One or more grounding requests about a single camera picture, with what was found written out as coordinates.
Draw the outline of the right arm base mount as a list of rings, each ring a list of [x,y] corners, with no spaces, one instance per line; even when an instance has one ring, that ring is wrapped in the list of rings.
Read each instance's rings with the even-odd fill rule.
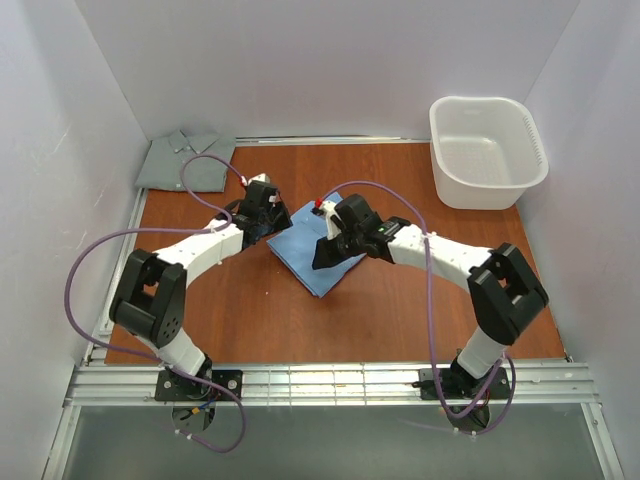
[[[472,400],[489,379],[489,376],[490,374],[487,373],[481,379],[473,379],[472,377],[466,378],[463,374],[451,372],[450,368],[439,370],[441,389],[447,400]],[[430,368],[420,369],[418,371],[418,380],[412,382],[411,386],[419,390],[422,400],[438,399],[436,382]],[[510,383],[506,369],[499,367],[487,389],[486,395],[489,399],[506,400],[509,394]]]

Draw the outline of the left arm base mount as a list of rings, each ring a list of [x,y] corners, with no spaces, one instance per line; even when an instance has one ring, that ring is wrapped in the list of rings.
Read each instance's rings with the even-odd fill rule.
[[[238,398],[242,395],[243,371],[213,370],[210,382],[230,390]],[[157,377],[154,399],[161,402],[231,401],[232,398],[209,385],[189,380],[170,370],[162,370]]]

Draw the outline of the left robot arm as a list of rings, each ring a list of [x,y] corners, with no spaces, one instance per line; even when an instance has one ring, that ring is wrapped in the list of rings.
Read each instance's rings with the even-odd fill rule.
[[[146,345],[157,358],[192,377],[203,378],[209,357],[183,328],[186,291],[211,268],[292,226],[278,187],[265,174],[251,178],[245,196],[229,204],[202,234],[169,247],[133,251],[109,309],[110,320]]]

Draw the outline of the light blue long sleeve shirt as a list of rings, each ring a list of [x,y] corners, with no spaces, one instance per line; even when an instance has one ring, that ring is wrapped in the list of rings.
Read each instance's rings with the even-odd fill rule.
[[[312,261],[316,243],[328,233],[326,221],[312,213],[310,201],[291,216],[292,226],[267,241],[272,253],[284,263],[297,280],[314,296],[322,298],[334,288],[363,255],[352,257],[337,266],[314,270]]]

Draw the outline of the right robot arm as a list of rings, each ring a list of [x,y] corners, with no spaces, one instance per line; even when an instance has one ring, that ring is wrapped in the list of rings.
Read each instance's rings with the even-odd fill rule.
[[[366,255],[422,269],[469,293],[477,328],[442,376],[460,395],[480,390],[505,350],[549,303],[533,268],[512,244],[475,247],[425,233],[400,217],[383,220],[359,194],[338,203],[318,200],[312,212],[328,227],[316,243],[313,269]]]

